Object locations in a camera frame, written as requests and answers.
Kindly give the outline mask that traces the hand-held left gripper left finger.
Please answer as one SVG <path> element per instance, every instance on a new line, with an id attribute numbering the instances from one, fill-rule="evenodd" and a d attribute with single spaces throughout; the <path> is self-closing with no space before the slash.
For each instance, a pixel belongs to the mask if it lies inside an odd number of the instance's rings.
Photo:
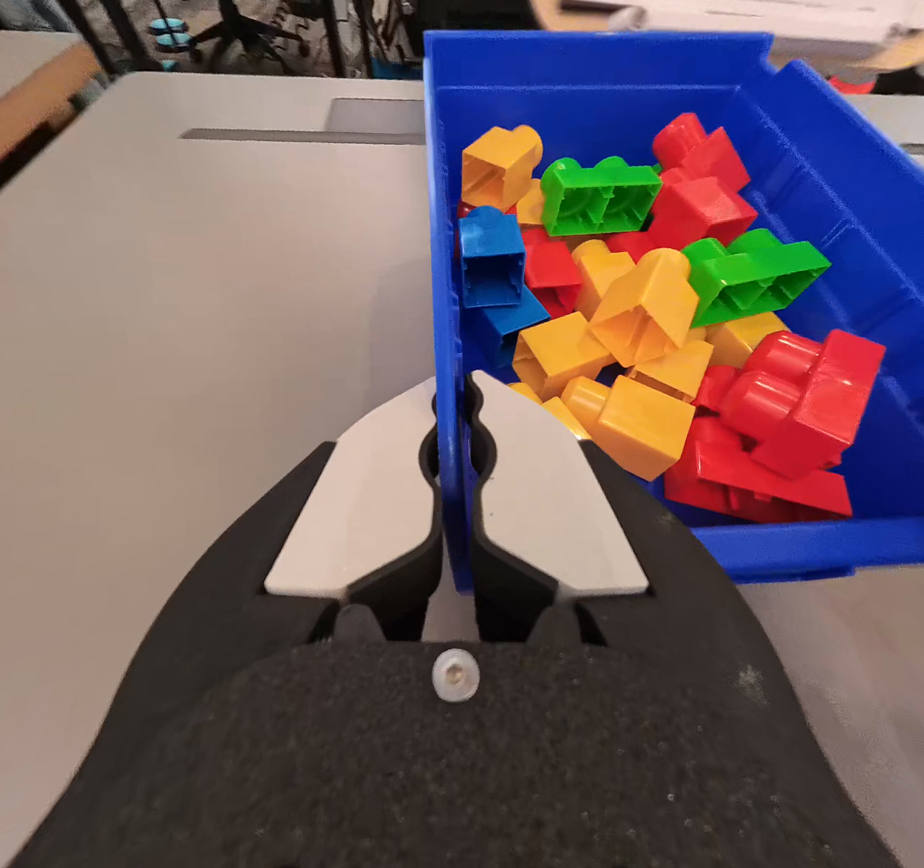
<path id="1" fill-rule="evenodd" d="M 436 380 L 353 423 L 263 581 L 269 596 L 364 606 L 391 641 L 420 641 L 443 576 Z"/>

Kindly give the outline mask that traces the blue toy block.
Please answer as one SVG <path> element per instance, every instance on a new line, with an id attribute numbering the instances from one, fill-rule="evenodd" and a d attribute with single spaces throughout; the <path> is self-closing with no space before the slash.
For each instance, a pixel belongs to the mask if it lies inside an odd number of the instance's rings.
<path id="1" fill-rule="evenodd" d="M 465 309 L 519 304 L 526 247 L 514 215 L 474 208 L 458 224 L 461 302 Z"/>
<path id="2" fill-rule="evenodd" d="M 512 365 L 521 331 L 551 319 L 547 308 L 524 286 L 516 303 L 470 311 L 473 334 L 486 361 L 493 368 Z"/>

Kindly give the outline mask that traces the wooden side table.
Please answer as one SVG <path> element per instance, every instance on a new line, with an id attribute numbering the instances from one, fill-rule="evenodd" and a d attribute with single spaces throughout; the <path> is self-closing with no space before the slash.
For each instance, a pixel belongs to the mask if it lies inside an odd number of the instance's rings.
<path id="1" fill-rule="evenodd" d="M 98 82 L 103 69 L 74 33 L 1 32 L 1 159 L 40 127 L 67 122 L 72 100 Z"/>

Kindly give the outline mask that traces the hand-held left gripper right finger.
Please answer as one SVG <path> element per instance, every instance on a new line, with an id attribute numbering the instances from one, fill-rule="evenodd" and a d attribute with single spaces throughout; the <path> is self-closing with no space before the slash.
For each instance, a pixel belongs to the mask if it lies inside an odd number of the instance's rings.
<path id="1" fill-rule="evenodd" d="M 649 590 L 584 441 L 489 374 L 468 375 L 469 559 L 488 643 L 527 638 L 542 613 Z"/>

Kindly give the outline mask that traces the grey desk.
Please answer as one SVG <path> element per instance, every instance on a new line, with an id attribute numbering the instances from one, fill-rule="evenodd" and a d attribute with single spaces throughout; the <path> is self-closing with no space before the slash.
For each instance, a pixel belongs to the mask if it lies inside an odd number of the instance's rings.
<path id="1" fill-rule="evenodd" d="M 590 442 L 644 595 L 452 645 L 264 592 L 331 444 L 435 374 L 424 108 L 137 73 L 2 192 L 2 866 L 898 866 Z"/>

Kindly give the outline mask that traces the blue plastic storage bin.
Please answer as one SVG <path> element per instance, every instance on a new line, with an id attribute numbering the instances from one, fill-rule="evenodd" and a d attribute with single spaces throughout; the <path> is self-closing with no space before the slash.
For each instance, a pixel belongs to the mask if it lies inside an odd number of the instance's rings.
<path id="1" fill-rule="evenodd" d="M 809 337 L 838 328 L 886 352 L 841 472 L 854 510 L 839 522 L 733 524 L 665 502 L 737 583 L 811 580 L 921 564 L 922 167 L 801 62 L 768 62 L 766 34 L 435 30 L 425 35 L 437 441 L 456 581 L 471 586 L 473 485 L 465 374 L 494 371 L 459 324 L 453 275 L 461 154 L 493 126 L 526 124 L 540 171 L 571 157 L 653 161 L 655 135 L 695 113 L 725 128 L 750 175 L 757 225 L 807 240 L 832 263 L 789 309 Z"/>

